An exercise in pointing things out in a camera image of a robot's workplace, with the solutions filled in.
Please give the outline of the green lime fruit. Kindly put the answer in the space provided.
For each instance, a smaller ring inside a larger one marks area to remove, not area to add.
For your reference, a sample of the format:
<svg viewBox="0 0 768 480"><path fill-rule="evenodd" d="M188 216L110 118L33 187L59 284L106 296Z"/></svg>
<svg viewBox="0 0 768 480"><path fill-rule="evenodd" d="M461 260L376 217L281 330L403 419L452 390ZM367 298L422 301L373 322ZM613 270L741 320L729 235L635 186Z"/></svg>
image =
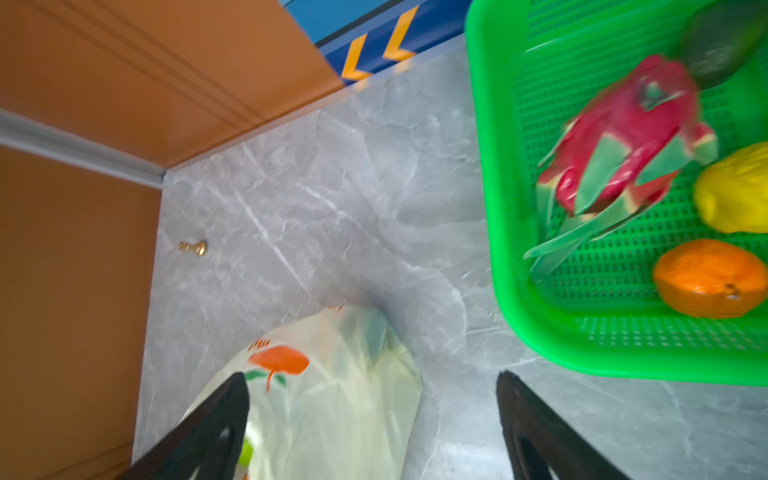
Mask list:
<svg viewBox="0 0 768 480"><path fill-rule="evenodd" d="M250 441L245 439L243 441L242 450L238 459L238 465L242 467L248 467L254 452L254 447Z"/></svg>

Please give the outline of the green avocado fruit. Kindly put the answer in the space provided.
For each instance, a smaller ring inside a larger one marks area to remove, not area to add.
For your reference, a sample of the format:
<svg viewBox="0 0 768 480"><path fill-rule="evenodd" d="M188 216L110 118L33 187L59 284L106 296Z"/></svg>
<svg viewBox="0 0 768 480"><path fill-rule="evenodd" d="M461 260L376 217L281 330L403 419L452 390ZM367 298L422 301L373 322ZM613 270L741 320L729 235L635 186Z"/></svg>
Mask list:
<svg viewBox="0 0 768 480"><path fill-rule="evenodd" d="M689 17L675 58L699 89L708 90L735 75L766 38L765 1L714 1Z"/></svg>

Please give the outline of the yellow lemon fruit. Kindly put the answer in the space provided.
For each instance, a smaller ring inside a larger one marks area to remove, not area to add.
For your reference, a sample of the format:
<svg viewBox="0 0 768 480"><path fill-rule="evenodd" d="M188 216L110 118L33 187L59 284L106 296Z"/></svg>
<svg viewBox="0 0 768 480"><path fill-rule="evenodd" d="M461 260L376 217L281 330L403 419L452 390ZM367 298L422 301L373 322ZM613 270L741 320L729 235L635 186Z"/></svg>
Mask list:
<svg viewBox="0 0 768 480"><path fill-rule="evenodd" d="M767 233L767 142L733 152L697 178L699 219L725 234Z"/></svg>

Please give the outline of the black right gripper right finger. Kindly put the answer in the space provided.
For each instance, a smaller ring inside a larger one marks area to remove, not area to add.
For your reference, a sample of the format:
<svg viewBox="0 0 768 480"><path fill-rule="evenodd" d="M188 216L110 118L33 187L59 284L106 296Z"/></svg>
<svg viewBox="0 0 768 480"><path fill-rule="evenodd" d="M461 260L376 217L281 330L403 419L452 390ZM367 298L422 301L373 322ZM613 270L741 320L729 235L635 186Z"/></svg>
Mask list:
<svg viewBox="0 0 768 480"><path fill-rule="evenodd" d="M628 479L516 374L500 373L496 396L516 479Z"/></svg>

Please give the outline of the yellowish translucent plastic bag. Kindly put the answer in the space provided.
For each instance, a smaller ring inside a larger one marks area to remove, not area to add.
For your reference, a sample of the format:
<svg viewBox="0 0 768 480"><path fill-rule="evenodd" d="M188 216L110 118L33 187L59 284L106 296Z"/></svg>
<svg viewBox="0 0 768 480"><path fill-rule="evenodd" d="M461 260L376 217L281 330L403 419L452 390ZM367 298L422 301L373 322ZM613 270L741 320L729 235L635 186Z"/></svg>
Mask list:
<svg viewBox="0 0 768 480"><path fill-rule="evenodd" d="M245 376L237 479L398 479L422 394L413 357L385 315L346 305L279 326L238 352L193 400Z"/></svg>

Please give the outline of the orange mandarin fruit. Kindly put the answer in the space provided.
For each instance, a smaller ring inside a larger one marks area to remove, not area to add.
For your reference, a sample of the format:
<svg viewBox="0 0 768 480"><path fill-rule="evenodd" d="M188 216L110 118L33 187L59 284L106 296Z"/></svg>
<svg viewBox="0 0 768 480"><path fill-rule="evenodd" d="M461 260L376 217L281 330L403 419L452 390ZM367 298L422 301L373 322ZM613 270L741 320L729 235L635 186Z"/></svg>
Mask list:
<svg viewBox="0 0 768 480"><path fill-rule="evenodd" d="M767 266L753 253L711 239L681 244L652 271L662 301L696 318L739 318L767 299Z"/></svg>

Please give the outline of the pink dragon fruit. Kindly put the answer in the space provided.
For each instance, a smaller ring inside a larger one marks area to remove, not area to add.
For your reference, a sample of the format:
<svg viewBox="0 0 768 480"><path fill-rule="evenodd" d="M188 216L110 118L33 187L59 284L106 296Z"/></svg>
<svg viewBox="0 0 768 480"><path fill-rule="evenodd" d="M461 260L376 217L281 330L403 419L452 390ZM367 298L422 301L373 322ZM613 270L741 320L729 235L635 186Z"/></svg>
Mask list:
<svg viewBox="0 0 768 480"><path fill-rule="evenodd" d="M662 55L645 58L571 119L540 161L538 243L524 255L532 280L659 203L688 164L707 166L718 155L686 67Z"/></svg>

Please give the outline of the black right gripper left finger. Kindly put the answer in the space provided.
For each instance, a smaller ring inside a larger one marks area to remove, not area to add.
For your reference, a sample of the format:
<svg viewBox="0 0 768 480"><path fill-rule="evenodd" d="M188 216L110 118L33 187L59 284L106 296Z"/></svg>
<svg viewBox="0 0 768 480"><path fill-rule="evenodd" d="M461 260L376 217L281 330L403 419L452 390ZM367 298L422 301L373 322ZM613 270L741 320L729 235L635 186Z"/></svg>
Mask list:
<svg viewBox="0 0 768 480"><path fill-rule="evenodd" d="M242 373L232 374L121 479L232 479L249 411Z"/></svg>

